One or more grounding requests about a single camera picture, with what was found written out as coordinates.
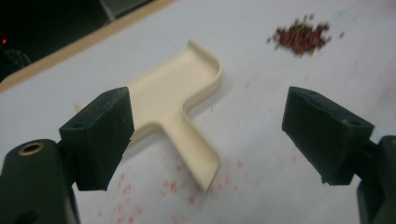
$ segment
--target scattered red particles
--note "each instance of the scattered red particles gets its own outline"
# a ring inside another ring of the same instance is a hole
[[[176,184],[176,181],[172,181],[172,183],[171,183],[171,190],[172,190],[172,192],[174,192],[174,193],[177,192],[177,184]]]
[[[238,161],[238,168],[241,169],[244,167],[244,163],[242,161]]]
[[[313,53],[316,48],[320,49],[331,37],[325,38],[322,33],[328,31],[330,25],[328,23],[320,23],[316,28],[313,25],[304,21],[299,22],[296,19],[295,23],[290,28],[277,28],[274,34],[274,40],[277,46],[280,45],[284,48],[291,49],[295,54],[303,55],[305,52]]]
[[[231,182],[232,182],[232,180],[231,180],[231,178],[230,177],[225,177],[225,183],[227,184],[227,185],[229,185],[229,184],[231,184]]]
[[[190,204],[195,203],[195,197],[190,197],[190,198],[189,198],[189,203],[190,203]]]
[[[141,216],[143,214],[143,208],[140,206],[135,206],[134,210],[136,211],[136,213]]]
[[[124,218],[123,217],[119,217],[119,218],[117,218],[117,224],[122,224],[122,223],[124,223]]]
[[[131,191],[133,191],[133,187],[131,184],[128,184],[128,186],[123,190],[122,194],[125,195],[130,193]]]
[[[133,224],[133,223],[134,223],[134,217],[129,217],[128,224]]]
[[[119,181],[119,186],[118,186],[118,188],[121,187],[122,181],[123,181],[124,179],[125,179],[125,174],[122,174],[121,177],[120,177],[120,181]]]

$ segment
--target cream plastic part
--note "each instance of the cream plastic part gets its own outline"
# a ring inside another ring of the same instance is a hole
[[[219,60],[197,44],[126,83],[131,93],[135,132],[132,143],[162,129],[203,190],[219,168],[219,154],[186,112],[213,93],[221,83]]]

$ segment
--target white surface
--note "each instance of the white surface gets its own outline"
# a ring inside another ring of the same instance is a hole
[[[306,13],[331,24],[320,52],[296,58],[265,43]],[[303,87],[373,123],[374,141],[396,134],[395,24],[393,0],[180,0],[0,94],[0,157],[29,140],[59,140],[73,104],[143,74],[191,38],[224,68],[219,91],[190,112],[221,158],[214,188],[197,192],[158,133],[128,149],[108,192],[77,192],[82,222],[358,224],[358,178],[322,185],[282,133],[283,110],[288,87]]]

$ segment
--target brass insert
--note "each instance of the brass insert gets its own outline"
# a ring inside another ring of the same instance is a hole
[[[31,143],[21,148],[18,154],[20,154],[20,156],[35,155],[37,152],[41,151],[44,148],[44,145],[45,145],[44,143],[40,143],[40,142]]]

